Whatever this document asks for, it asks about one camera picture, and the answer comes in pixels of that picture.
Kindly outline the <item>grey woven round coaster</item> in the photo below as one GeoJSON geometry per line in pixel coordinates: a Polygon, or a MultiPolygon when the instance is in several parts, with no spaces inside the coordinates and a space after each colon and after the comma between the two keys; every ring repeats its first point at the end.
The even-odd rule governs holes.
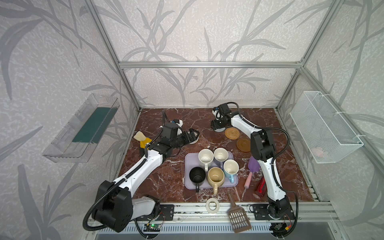
{"type": "Polygon", "coordinates": [[[218,133],[221,133],[221,132],[223,132],[223,131],[225,131],[226,130],[226,128],[224,127],[224,128],[217,128],[217,129],[215,129],[214,131],[215,132],[218,132],[218,133]]]}

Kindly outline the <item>multicolour woven round coaster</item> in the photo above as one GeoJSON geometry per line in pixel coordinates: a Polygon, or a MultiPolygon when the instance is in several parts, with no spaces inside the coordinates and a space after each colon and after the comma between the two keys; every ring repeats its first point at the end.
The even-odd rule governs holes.
{"type": "Polygon", "coordinates": [[[199,140],[199,133],[189,132],[189,144],[195,144],[199,140]]]}

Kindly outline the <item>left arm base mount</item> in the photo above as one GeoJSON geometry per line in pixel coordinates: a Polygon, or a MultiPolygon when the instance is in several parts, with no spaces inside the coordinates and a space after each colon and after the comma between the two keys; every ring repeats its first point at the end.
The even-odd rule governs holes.
{"type": "Polygon", "coordinates": [[[175,205],[155,204],[155,208],[148,216],[149,220],[172,221],[175,213],[175,205]]]}

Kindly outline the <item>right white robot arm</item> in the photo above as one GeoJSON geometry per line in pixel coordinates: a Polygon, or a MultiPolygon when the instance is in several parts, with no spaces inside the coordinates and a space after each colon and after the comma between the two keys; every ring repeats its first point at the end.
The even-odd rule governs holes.
{"type": "Polygon", "coordinates": [[[260,164],[267,184],[268,199],[270,202],[288,200],[287,190],[284,190],[277,170],[277,157],[283,154],[289,147],[291,138],[287,131],[276,127],[260,127],[247,120],[240,110],[232,111],[228,103],[213,108],[214,120],[211,128],[214,131],[234,127],[249,137],[251,142],[251,154],[260,164]],[[273,130],[282,132],[287,138],[286,146],[277,152],[273,136],[273,130]]]}

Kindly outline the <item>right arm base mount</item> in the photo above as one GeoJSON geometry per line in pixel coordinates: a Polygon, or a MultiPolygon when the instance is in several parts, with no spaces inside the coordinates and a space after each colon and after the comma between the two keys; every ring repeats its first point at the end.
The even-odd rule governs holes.
{"type": "Polygon", "coordinates": [[[293,210],[291,203],[286,196],[282,200],[273,201],[268,199],[267,204],[253,204],[250,205],[250,211],[254,214],[255,220],[284,220],[287,217],[288,220],[295,220],[295,211],[293,210]]]}

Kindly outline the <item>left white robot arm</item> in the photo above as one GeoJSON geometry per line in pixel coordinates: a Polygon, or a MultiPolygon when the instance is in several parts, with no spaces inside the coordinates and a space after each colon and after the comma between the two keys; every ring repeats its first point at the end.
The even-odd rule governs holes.
{"type": "Polygon", "coordinates": [[[83,219],[86,231],[110,228],[119,233],[129,222],[155,213],[158,200],[152,197],[135,199],[134,195],[144,180],[172,156],[174,149],[195,143],[200,133],[183,131],[180,120],[165,123],[157,136],[145,145],[142,158],[126,173],[112,182],[104,181],[97,197],[83,219]]]}

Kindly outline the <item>white speckled mug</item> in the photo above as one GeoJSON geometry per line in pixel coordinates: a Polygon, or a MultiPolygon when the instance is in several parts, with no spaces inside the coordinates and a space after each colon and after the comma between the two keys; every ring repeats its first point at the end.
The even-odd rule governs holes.
{"type": "Polygon", "coordinates": [[[208,172],[214,160],[214,153],[209,149],[203,149],[199,152],[198,158],[199,166],[203,168],[205,172],[208,172]]]}

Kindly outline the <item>purple mug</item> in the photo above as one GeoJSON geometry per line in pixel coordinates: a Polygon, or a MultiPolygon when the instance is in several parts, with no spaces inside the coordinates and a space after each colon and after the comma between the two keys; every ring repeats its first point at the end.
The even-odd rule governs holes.
{"type": "Polygon", "coordinates": [[[229,153],[224,148],[217,148],[214,150],[214,162],[218,167],[223,169],[225,161],[228,159],[229,153]]]}

